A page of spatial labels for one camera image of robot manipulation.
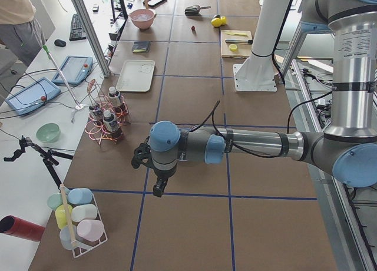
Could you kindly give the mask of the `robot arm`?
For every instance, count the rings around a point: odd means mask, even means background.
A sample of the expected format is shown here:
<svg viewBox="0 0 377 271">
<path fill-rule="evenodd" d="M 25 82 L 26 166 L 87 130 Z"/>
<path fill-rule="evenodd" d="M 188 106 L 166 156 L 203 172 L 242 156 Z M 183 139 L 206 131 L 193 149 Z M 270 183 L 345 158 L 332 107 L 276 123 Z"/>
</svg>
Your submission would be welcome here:
<svg viewBox="0 0 377 271">
<path fill-rule="evenodd" d="M 290 157 L 312 164 L 351 187 L 376 183 L 376 131 L 371 126 L 376 88 L 376 0 L 303 0 L 303 27 L 335 35 L 331 124 L 322 133 L 178 128 L 160 121 L 150 130 L 148 162 L 164 193 L 177 162 L 220 163 L 226 153 Z"/>
</svg>

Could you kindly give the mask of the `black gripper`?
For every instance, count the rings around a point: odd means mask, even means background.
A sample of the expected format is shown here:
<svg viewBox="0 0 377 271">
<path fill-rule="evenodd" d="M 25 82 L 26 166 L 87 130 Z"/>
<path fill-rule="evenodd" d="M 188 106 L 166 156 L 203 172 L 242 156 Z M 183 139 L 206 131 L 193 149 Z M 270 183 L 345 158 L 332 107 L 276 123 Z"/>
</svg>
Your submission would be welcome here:
<svg viewBox="0 0 377 271">
<path fill-rule="evenodd" d="M 168 183 L 168 179 L 174 175 L 174 167 L 168 170 L 160 170 L 159 168 L 154 166 L 153 171 L 157 176 L 157 181 L 153 187 L 153 195 L 156 197 L 162 197 L 165 187 Z"/>
</svg>

